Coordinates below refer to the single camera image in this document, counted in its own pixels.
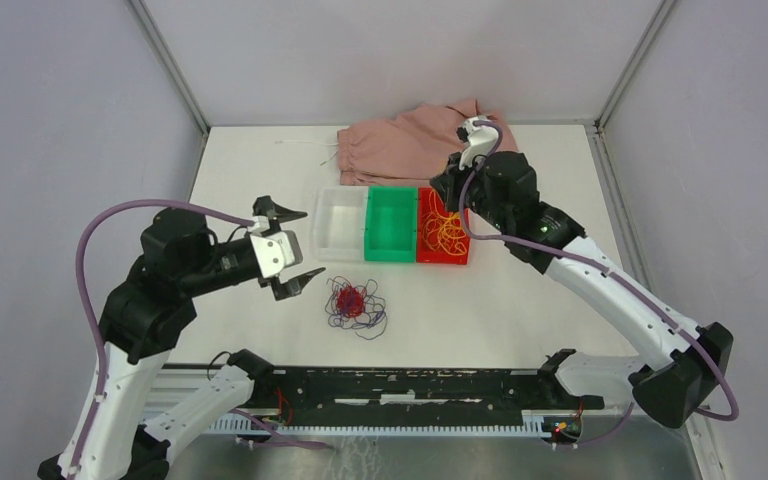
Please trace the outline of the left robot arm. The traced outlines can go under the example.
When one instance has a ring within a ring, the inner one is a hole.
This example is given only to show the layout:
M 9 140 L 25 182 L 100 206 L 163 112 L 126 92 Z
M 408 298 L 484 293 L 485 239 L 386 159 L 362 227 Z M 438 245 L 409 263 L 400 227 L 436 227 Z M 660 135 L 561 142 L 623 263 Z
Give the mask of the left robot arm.
M 207 223 L 219 217 L 216 210 L 162 199 L 149 206 L 155 215 L 125 280 L 101 311 L 84 304 L 97 356 L 93 383 L 69 444 L 40 464 L 41 479 L 163 479 L 220 417 L 273 397 L 272 364 L 244 349 L 171 409 L 143 416 L 157 375 L 196 318 L 197 297 L 248 281 L 270 289 L 279 301 L 302 293 L 312 272 L 280 278 L 303 259 L 296 235 L 286 227 L 302 213 L 259 197 L 251 218 L 225 216 L 242 235 L 223 241 Z

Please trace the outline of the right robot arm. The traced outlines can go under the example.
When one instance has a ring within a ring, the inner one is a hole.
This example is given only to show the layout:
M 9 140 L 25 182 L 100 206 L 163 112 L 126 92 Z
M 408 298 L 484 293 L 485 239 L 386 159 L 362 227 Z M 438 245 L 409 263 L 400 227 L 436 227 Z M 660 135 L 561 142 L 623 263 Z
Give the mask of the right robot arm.
M 497 152 L 463 167 L 451 155 L 431 187 L 446 210 L 472 212 L 496 228 L 511 255 L 584 300 L 634 348 L 632 356 L 561 350 L 537 382 L 540 400 L 562 408 L 576 396 L 633 403 L 668 428 L 692 414 L 733 421 L 739 408 L 725 373 L 734 336 L 703 326 L 658 299 L 614 263 L 585 229 L 540 198 L 521 153 Z

